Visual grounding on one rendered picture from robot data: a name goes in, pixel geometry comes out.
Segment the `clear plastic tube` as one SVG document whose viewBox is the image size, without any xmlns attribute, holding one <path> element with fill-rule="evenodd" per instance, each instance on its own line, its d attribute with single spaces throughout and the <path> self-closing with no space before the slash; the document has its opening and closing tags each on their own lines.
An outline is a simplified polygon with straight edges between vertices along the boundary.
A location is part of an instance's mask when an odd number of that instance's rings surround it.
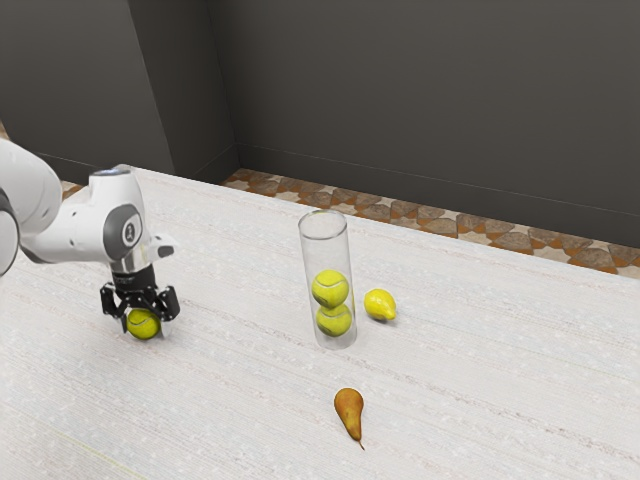
<svg viewBox="0 0 640 480">
<path fill-rule="evenodd" d="M 346 217 L 315 210 L 298 228 L 316 340 L 330 350 L 345 349 L 357 338 Z"/>
</svg>

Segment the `brown pear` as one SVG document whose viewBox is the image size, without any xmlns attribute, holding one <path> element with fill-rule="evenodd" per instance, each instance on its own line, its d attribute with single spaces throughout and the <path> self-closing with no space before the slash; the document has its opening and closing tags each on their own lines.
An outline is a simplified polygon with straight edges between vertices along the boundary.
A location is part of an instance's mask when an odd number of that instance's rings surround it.
<svg viewBox="0 0 640 480">
<path fill-rule="evenodd" d="M 362 445 L 362 411 L 364 400 L 353 388 L 342 388 L 334 397 L 334 408 L 349 436 L 364 450 Z"/>
</svg>

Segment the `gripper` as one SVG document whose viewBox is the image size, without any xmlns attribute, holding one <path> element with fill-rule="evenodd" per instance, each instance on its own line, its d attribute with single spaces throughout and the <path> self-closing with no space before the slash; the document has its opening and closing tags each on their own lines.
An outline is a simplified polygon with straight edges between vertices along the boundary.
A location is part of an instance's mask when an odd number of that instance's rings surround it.
<svg viewBox="0 0 640 480">
<path fill-rule="evenodd" d="M 105 315 L 113 317 L 120 325 L 122 333 L 127 333 L 127 304 L 122 301 L 116 305 L 115 295 L 124 300 L 126 297 L 145 297 L 146 308 L 160 322 L 161 338 L 168 338 L 172 333 L 173 322 L 180 314 L 180 304 L 173 286 L 159 290 L 155 281 L 152 264 L 130 273 L 112 272 L 113 283 L 107 282 L 100 289 L 101 305 Z"/>
</svg>

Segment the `yellow tennis ball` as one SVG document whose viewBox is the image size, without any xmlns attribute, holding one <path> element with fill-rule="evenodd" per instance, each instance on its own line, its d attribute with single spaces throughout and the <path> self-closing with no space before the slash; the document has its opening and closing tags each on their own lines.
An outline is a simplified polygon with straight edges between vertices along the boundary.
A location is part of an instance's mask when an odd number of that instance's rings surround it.
<svg viewBox="0 0 640 480">
<path fill-rule="evenodd" d="M 345 302 L 349 294 L 346 277 L 336 270 L 323 270 L 312 282 L 312 296 L 323 307 L 335 308 Z"/>
<path fill-rule="evenodd" d="M 315 319 L 319 330 L 329 337 L 344 335 L 352 325 L 351 310 L 345 304 L 335 308 L 319 307 Z"/>
<path fill-rule="evenodd" d="M 127 331 L 138 340 L 154 338 L 161 330 L 160 320 L 146 309 L 132 309 L 126 319 Z"/>
</svg>

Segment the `yellow lemon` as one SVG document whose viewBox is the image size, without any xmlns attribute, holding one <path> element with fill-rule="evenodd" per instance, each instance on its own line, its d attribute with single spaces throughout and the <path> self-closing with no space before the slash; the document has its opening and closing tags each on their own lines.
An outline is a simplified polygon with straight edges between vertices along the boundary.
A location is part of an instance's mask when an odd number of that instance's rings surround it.
<svg viewBox="0 0 640 480">
<path fill-rule="evenodd" d="M 364 295 L 363 305 L 366 313 L 374 320 L 389 321 L 396 317 L 396 302 L 390 292 L 384 289 L 372 289 Z"/>
</svg>

